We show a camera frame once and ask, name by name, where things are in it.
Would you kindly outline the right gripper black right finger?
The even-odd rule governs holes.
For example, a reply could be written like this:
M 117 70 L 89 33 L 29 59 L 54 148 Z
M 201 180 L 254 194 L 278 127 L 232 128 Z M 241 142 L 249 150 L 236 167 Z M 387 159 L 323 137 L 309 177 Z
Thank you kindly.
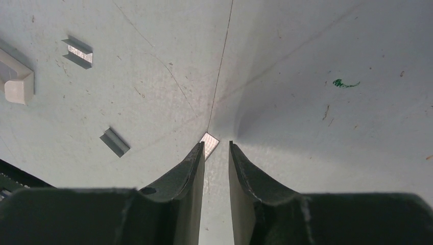
M 235 244 L 432 244 L 432 208 L 412 193 L 299 193 L 229 144 Z

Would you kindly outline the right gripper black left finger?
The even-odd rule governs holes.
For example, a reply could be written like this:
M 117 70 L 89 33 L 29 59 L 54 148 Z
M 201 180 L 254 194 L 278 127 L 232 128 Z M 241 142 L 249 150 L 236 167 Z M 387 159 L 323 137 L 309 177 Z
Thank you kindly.
M 204 148 L 142 189 L 14 191 L 1 201 L 1 244 L 197 244 Z

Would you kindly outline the metal staple strip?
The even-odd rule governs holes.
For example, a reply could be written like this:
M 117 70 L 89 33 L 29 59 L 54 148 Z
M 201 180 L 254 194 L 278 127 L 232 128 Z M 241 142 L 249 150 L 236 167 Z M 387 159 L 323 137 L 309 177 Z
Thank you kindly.
M 112 128 L 108 128 L 103 135 L 100 136 L 100 140 L 119 158 L 130 150 L 130 146 Z
M 204 133 L 199 142 L 204 142 L 204 157 L 205 161 L 210 157 L 214 150 L 219 145 L 220 141 L 208 132 Z
M 93 49 L 91 46 L 70 35 L 62 42 L 67 45 L 67 54 L 63 55 L 64 58 L 83 69 L 93 67 Z

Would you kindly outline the staple box tray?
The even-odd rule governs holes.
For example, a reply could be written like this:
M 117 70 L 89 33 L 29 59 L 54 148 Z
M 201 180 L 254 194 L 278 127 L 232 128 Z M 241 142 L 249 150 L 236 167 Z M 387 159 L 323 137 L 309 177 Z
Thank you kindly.
M 28 105 L 34 96 L 34 72 L 1 49 L 1 91 L 8 102 Z

